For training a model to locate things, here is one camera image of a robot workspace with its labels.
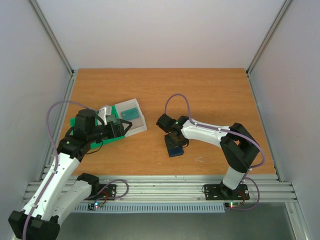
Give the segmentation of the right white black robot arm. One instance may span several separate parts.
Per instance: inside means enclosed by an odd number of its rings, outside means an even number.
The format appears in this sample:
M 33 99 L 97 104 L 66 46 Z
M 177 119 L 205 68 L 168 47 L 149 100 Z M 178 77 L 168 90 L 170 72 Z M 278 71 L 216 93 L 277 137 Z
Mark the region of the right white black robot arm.
M 260 146 L 240 123 L 232 126 L 217 126 L 181 116 L 173 119 L 162 114 L 156 125 L 165 132 L 164 142 L 169 157 L 184 154 L 191 140 L 200 141 L 221 149 L 228 169 L 219 184 L 203 186 L 207 200 L 248 200 L 248 187 L 242 183 L 252 166 Z

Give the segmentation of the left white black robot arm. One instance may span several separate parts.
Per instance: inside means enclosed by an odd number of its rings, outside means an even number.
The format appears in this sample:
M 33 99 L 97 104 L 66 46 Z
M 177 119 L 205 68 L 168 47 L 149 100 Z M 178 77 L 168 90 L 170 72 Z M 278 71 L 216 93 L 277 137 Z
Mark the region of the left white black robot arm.
M 59 142 L 54 162 L 39 188 L 20 211 L 12 211 L 9 225 L 20 240 L 55 240 L 61 225 L 73 209 L 83 200 L 99 200 L 105 187 L 92 174 L 79 175 L 70 190 L 61 192 L 73 171 L 90 154 L 91 145 L 102 145 L 104 140 L 124 136 L 132 127 L 121 118 L 108 120 L 92 109 L 82 109 L 74 125 Z

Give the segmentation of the dark blue card holder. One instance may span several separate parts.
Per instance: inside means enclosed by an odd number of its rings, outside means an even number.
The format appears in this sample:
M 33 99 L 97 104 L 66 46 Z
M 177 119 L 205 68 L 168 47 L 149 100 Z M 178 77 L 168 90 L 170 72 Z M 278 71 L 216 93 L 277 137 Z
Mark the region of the dark blue card holder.
M 167 148 L 167 152 L 170 158 L 178 157 L 184 154 L 184 148 L 183 147 Z

